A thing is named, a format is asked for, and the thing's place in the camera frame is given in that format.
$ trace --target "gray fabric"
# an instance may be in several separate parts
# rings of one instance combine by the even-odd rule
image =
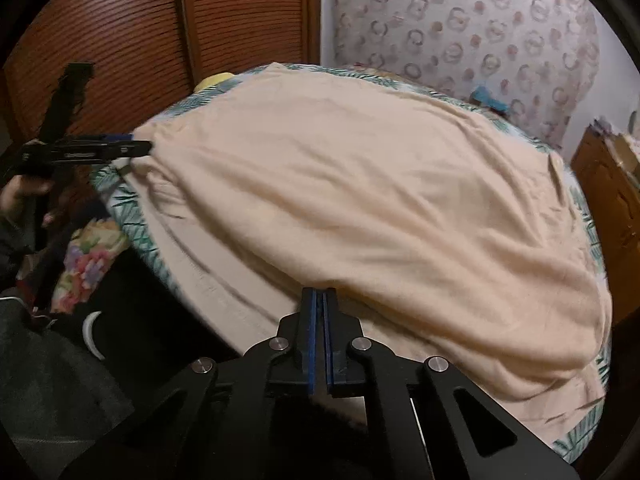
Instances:
[[[132,412],[95,357],[55,332],[28,330],[23,315],[18,301],[0,301],[0,420],[12,439],[95,440]]]

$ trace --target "triangular cutout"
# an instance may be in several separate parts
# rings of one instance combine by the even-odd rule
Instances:
[[[464,388],[455,390],[453,396],[480,456],[491,456],[516,443],[513,432]]]

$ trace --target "bed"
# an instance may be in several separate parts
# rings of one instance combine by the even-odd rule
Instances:
[[[528,142],[539,152],[549,153],[551,151],[551,148],[543,142],[527,137],[523,131],[512,124],[509,124],[507,121],[495,114],[492,114],[490,111],[460,102],[429,88],[416,86],[405,81],[377,75],[375,73],[358,72],[357,70],[332,69],[300,64],[288,64],[286,67],[293,71],[322,72],[336,77],[358,78],[370,82],[371,84],[384,86],[393,90],[427,95],[455,107],[484,115],[484,117],[486,117],[492,125],[505,136],[517,137],[524,142]],[[265,68],[265,66],[260,66],[252,70],[248,70],[247,72],[228,78],[215,86],[210,86],[196,92],[175,105],[172,105],[161,114],[152,118],[151,121],[167,120],[179,116],[189,110],[199,108],[216,97],[225,94],[235,86],[242,84],[244,81],[247,81],[259,74],[265,70]],[[122,170],[121,168],[122,167],[117,164],[111,164],[96,169],[92,175],[92,184],[101,195],[110,214],[120,225],[125,234],[130,238],[133,247],[135,247],[145,263],[152,269],[158,279],[172,291],[172,293],[182,299],[185,304],[188,304],[188,301],[184,298],[176,280],[165,265],[158,246],[150,236],[148,226],[138,203],[138,196],[136,192],[122,179],[120,173]],[[597,272],[602,279],[605,279],[605,269],[602,253],[600,251],[600,243],[598,241],[593,220],[591,219],[584,195],[569,167],[564,167],[562,177],[564,179],[565,186],[570,190],[575,206],[581,213],[582,225],[588,236],[590,244],[590,255],[595,262]],[[610,342],[607,342],[602,346],[595,359],[599,379],[605,388],[609,378],[609,362]],[[564,437],[553,442],[553,449],[558,453],[558,455],[562,456],[565,461],[569,463],[574,462],[586,448],[598,426],[598,422],[602,416],[603,406],[604,399],[597,402],[596,405],[588,411],[587,415]]]

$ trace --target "silver bolt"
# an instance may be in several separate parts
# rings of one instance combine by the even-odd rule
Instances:
[[[357,337],[351,341],[351,346],[356,350],[369,350],[371,348],[371,340],[366,337]]]
[[[443,372],[447,368],[449,368],[449,362],[440,356],[432,357],[427,361],[429,368],[434,372]]]
[[[269,341],[271,350],[285,350],[289,346],[289,341],[285,337],[274,337]]]
[[[206,374],[213,368],[213,359],[210,357],[201,357],[191,363],[191,370],[197,374]]]

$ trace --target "person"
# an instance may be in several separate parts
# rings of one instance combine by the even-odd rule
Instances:
[[[236,356],[156,280],[99,200],[31,254],[32,198],[51,188],[18,175],[0,192],[0,422],[40,478],[56,478],[189,362]]]

